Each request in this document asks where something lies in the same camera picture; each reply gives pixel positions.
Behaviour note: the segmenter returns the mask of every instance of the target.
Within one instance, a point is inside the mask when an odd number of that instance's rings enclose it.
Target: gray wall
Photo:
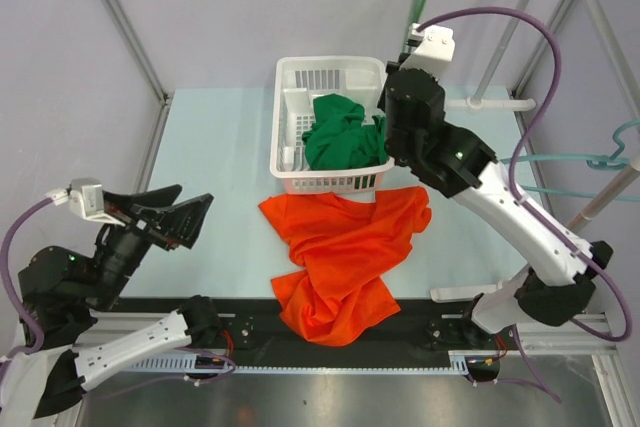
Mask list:
[[[100,0],[0,0],[0,232],[80,176],[130,192],[158,104]],[[49,207],[11,249],[15,274],[50,244],[89,253],[97,227]],[[0,352],[16,315],[0,294]]]
[[[627,59],[640,79],[640,11],[638,0],[600,0],[615,30]],[[551,109],[534,137],[537,153],[588,152],[610,154],[615,150],[611,134],[623,122],[631,120],[606,57],[600,47],[583,5],[571,13],[559,33],[564,60],[561,85]],[[547,56],[526,92],[542,99],[551,78],[551,59]],[[635,131],[627,131],[627,155],[638,152]],[[549,187],[596,192],[611,178],[611,173],[595,172],[582,162],[544,163],[543,177]],[[640,182],[627,189],[640,195]],[[570,220],[587,203],[568,197],[551,199],[554,213],[562,221]],[[640,204],[614,202],[582,232],[590,240],[605,239],[615,249],[609,271],[622,288],[627,301],[640,320]],[[606,289],[601,287],[601,305],[612,326],[619,332],[620,310]],[[619,346],[635,392],[640,392],[638,354],[640,335]]]
[[[121,0],[167,89],[271,85],[276,61],[303,55],[398,56],[411,0]],[[428,0],[424,18],[517,0]],[[557,0],[532,0],[547,19]],[[477,84],[506,20],[453,21],[456,61],[444,80]],[[510,85],[537,41],[519,28],[494,83]]]

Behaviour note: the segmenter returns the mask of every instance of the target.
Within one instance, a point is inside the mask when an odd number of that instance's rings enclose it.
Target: table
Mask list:
[[[472,91],[449,87],[447,95],[464,98]],[[505,96],[500,88],[487,93]],[[175,92],[149,188],[178,183],[184,187],[181,200],[206,192],[215,199],[193,249],[167,253],[152,247],[123,297],[273,298],[270,279],[299,268],[258,209],[284,192],[269,172],[272,111],[269,89]],[[510,112],[453,111],[447,120],[476,132],[499,158],[509,157],[520,137]],[[528,164],[517,172],[521,184],[535,185]],[[383,188],[411,185],[419,182],[409,170],[394,167]],[[414,235],[409,257],[383,276],[394,297],[428,298],[431,288],[495,284],[525,264],[479,217],[428,190],[431,224]]]

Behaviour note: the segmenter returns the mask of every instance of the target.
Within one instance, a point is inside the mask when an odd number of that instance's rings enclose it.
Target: orange shirt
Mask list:
[[[341,346],[400,310],[380,275],[411,252],[431,220],[422,187],[360,203],[333,193],[281,195],[260,209],[306,270],[271,281],[282,320],[309,342]]]

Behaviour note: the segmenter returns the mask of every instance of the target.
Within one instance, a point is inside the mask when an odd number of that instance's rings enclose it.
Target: white plastic basket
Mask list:
[[[380,114],[376,106],[384,85],[384,65],[371,57],[286,57],[278,61],[273,100],[271,173],[290,194],[365,192],[377,189],[384,165],[352,170],[309,170],[302,134],[311,129],[313,99],[340,94],[365,108],[365,123]]]

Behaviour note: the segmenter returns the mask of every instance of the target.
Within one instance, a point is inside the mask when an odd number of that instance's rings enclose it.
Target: metallic floor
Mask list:
[[[535,364],[563,398],[513,385],[473,388],[462,377],[248,375],[194,388],[181,381],[101,396],[152,378],[123,373],[85,399],[86,427],[103,426],[609,426],[590,357],[538,357]],[[523,362],[503,361],[501,377],[531,378]]]

